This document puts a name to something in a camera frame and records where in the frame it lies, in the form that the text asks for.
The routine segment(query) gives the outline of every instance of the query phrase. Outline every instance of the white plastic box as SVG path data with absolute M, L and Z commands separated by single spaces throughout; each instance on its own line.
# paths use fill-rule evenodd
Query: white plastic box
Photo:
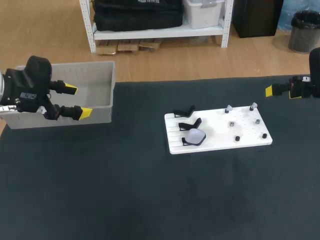
M 224 2 L 225 0 L 183 0 L 185 17 L 191 28 L 217 26 Z
M 24 68 L 24 66 L 18 66 L 16 69 L 22 70 Z M 0 114 L 0 119 L 4 119 L 11 129 L 111 122 L 116 83 L 114 61 L 53 64 L 51 80 L 63 80 L 78 88 L 76 95 L 58 94 L 55 91 L 50 91 L 53 104 L 92 108 L 90 117 L 79 121 L 62 116 L 58 120 L 47 120 L 40 112 L 4 112 Z

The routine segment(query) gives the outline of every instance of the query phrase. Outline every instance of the gray plastic bin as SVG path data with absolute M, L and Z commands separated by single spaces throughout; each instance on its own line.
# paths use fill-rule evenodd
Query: gray plastic bin
M 63 80 L 78 87 L 76 95 L 58 94 L 51 91 L 53 104 L 66 107 L 81 106 L 92 108 L 90 117 L 75 121 L 69 117 L 59 117 L 57 121 L 47 120 L 37 113 L 0 113 L 11 129 L 43 128 L 84 124 L 110 123 L 116 83 L 115 62 L 82 62 L 52 65 L 52 81 Z

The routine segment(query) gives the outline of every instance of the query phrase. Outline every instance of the trash can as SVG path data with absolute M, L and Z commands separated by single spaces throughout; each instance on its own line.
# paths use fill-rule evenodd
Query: trash can
M 318 45 L 320 39 L 320 13 L 316 11 L 298 11 L 292 19 L 292 32 L 289 49 L 308 54 Z

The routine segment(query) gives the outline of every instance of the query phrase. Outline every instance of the wooden floor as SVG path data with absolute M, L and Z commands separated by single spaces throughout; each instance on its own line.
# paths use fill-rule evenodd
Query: wooden floor
M 180 81 L 309 73 L 308 55 L 287 48 L 288 35 L 238 38 L 217 44 L 166 44 L 158 52 L 98 56 L 90 52 L 78 0 L 1 0 L 0 69 L 26 64 L 31 55 L 52 63 L 116 62 L 117 82 Z M 0 122 L 0 133 L 3 122 Z

